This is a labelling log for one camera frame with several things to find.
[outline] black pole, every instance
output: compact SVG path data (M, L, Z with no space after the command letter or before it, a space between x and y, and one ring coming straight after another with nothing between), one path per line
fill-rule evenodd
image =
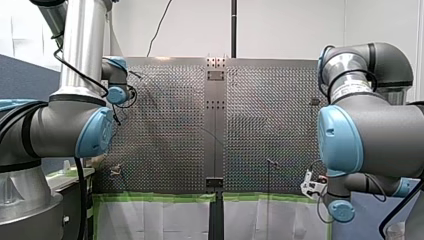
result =
M231 0L231 58L237 57L237 0Z

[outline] perforated metal panel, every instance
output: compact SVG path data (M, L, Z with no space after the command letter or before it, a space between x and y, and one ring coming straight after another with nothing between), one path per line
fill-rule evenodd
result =
M316 61L227 62L226 191L300 193L318 159ZM271 166L269 161L277 162Z
M141 78L129 76L139 96L126 114L117 108L123 123L97 173L96 192L204 192L205 172L222 169L211 164L220 150L210 151L220 121L226 191L300 192L306 168L318 158L316 117L325 104L316 61L227 59L224 82L216 83L226 84L223 95L210 92L224 88L210 85L206 59L127 61ZM206 99L206 92L221 97ZM312 105L317 97L320 104ZM223 114L205 115L207 100L225 105Z
M117 127L96 192L204 192L205 59L128 59L138 100Z

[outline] white wall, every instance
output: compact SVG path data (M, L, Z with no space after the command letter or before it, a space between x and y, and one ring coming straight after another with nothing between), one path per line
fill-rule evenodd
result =
M113 9L113 54L146 56L168 0L126 0ZM340 0L239 0L238 57L316 59L343 44ZM231 0L175 0L151 56L230 55Z
M0 54L58 70L56 43L40 11L29 0L0 0Z
M146 56L168 0L125 0L115 4L112 53ZM223 56L230 52L229 0L174 0L150 56Z
M317 59L326 45L343 45L342 0L238 2L238 57Z
M413 65L424 99L421 58L424 0L239 0L238 57L316 59L323 46L384 41ZM168 0L125 0L114 5L105 54L146 56ZM0 0L0 54L59 69L56 44L29 0ZM174 0L151 56L230 55L231 0Z
M367 42L387 42L400 48L412 65L414 88L408 92L408 100L421 99L417 73L422 39L418 38L422 0L346 0L345 45Z

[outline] black cable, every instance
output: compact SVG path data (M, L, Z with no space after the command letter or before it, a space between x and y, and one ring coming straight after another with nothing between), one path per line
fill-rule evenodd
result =
M134 93L133 101L132 101L130 104L128 104L128 106L122 106L122 105L118 105L118 104L116 104L116 107L118 107L118 108L123 108L123 109L125 109L125 108L130 108L130 107L132 107L132 106L135 104L135 102L137 101L137 97L138 97L137 89L135 89L135 88L134 88L133 86L131 86L131 85L128 85L128 88L129 88L130 92L133 92L133 93Z
M68 68L70 68L72 71L76 72L78 75L80 75L80 77L82 77L83 79L93 83L94 85L96 85L97 87L103 89L103 91L105 91L105 93L101 96L101 97L106 97L109 94L109 90L103 86L101 83L99 83L98 81L92 79L91 77L85 75L84 73L80 72L78 69L76 69L74 66L72 66L71 64L69 64L68 62L66 62L65 60L63 60L62 58L60 58L57 54L62 51L62 48L58 48L53 56L59 61L61 62L63 65L67 66Z
M365 69L351 69L351 70L346 70L341 72L339 75L337 75L330 83L330 85L328 85L327 88L327 101L328 104L331 104L331 89L333 88L334 84L337 82L337 80L339 80L341 77L343 77L346 74L351 74L351 73L355 73L355 72L361 72L361 73L365 73L367 74L370 78L371 78L371 82L372 82L372 91L375 92L377 90L377 77L374 75L374 73L365 70Z
M30 102L21 106L16 107L8 114L3 116L0 120L0 144L3 138L6 136L10 128L14 126L19 120L25 117L28 113L38 110L39 108L45 107L48 104L46 102L35 101Z
M149 51L147 52L147 57L149 57L149 56L150 56L150 52L152 51L153 42L155 41L156 37L157 37L157 36L158 36L158 34L159 34L160 27L161 27L161 25L162 25L163 19L164 19L164 18L165 18L165 16L166 16L166 13L168 12L168 8L169 8L169 5L171 5L171 2L172 2L172 0L169 0L168 4L166 5L165 11L163 12L162 18L160 19L160 21L159 21L159 25L158 25L158 27L157 27L157 29L156 29L156 33L155 33L155 35L153 36L152 40L150 41L150 46L149 46Z
M84 239L85 233L85 222L87 220L87 187L85 184L84 178L84 169L82 167L81 160L79 158L74 158L75 165L77 166L78 173L78 182L80 187L80 200L81 200L81 217L80 217L80 226L78 230L78 240Z
M374 198L377 199L379 202L386 202L387 201L387 194L384 191L383 187L381 187L381 185L377 182L377 180L372 178L370 175L368 175L368 174L364 174L364 175L365 175L365 177L367 177L369 180L371 180L371 182L373 182L377 186L378 190L383 195L383 199L381 199L381 198L377 197L377 195L373 194Z
M325 185L325 187L323 187L323 188L322 188L321 193L319 193L318 200L317 200L317 214L318 214L319 219L320 219L323 223L325 223L325 224L331 224L331 223L333 223L333 222L334 222L334 218L331 216L331 214L330 214L330 213L328 213L328 215L330 215L330 217L331 217L331 220L330 220L330 221L326 221L326 220L325 220L325 219L321 216L321 212L319 211L319 204L320 204L320 202L321 202L321 198L324 198L324 196L325 196L324 191L327 189L327 187L328 187L328 185Z
M392 218L396 216L396 214L398 214L400 210L402 210L402 208L404 208L406 204L408 204L409 201L411 201L412 198L414 198L415 194L417 194L418 191L420 191L420 189L423 186L424 186L424 180L421 179L420 182L417 184L417 186L415 186L414 189L412 189L412 191L380 223L380 226L378 227L378 231L380 232L380 235L383 239L386 239L386 235L384 234L384 228L386 227L387 223L389 223L390 220L392 220Z
M118 118L118 114L116 114L115 104L112 104L112 109L113 109L113 119L115 119L115 122L116 122L116 124L118 124L118 126L121 126L122 123Z
M315 161L313 161L312 163L311 163L311 165L309 165L309 170L310 171L312 171L313 170L313 168L314 168L314 166L315 166L315 164L317 164L317 163L319 163L319 162L321 162L321 160L315 160Z

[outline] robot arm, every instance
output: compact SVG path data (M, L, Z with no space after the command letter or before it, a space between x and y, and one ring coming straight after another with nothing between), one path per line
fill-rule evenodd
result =
M385 43L331 48L319 63L331 105L320 110L318 140L328 169L324 203L340 222L354 217L350 192L404 197L424 169L424 109L399 105L412 85L405 55Z
M0 101L0 231L14 239L61 239L61 196L51 195L40 159L102 154L111 138L113 118L102 98L100 80L109 81L107 100L112 104L128 101L131 94L125 61L102 60L111 0L32 2L39 6L63 49L62 60L71 68L62 66L60 87L48 103ZM49 221L39 220L43 217ZM21 231L32 222L39 226Z

